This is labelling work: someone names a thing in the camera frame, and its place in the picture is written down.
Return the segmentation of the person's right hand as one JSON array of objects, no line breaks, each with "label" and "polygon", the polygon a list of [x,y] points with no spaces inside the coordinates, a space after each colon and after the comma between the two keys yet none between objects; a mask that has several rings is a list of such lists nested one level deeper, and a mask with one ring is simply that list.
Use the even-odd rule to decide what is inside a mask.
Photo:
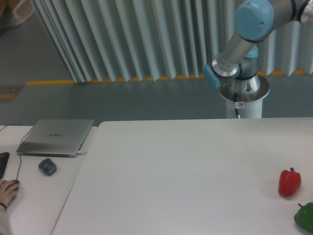
[{"label": "person's right hand", "polygon": [[11,200],[17,195],[20,182],[19,180],[0,181],[0,208],[7,210]]}]

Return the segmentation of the forearm in grey sleeve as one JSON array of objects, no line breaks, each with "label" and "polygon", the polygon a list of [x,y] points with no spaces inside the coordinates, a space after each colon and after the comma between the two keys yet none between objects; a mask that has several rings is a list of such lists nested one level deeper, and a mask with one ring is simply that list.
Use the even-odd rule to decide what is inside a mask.
[{"label": "forearm in grey sleeve", "polygon": [[8,214],[6,212],[6,207],[4,204],[0,205],[0,234],[1,235],[12,234]]}]

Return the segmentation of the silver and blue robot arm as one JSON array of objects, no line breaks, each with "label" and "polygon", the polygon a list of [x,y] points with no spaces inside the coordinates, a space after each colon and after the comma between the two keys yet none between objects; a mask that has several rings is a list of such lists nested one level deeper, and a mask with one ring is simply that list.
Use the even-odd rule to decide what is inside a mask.
[{"label": "silver and blue robot arm", "polygon": [[311,0],[246,0],[235,15],[236,31],[225,48],[205,64],[202,73],[213,88],[240,75],[241,61],[252,48],[264,41],[272,31],[289,22],[313,23]]}]

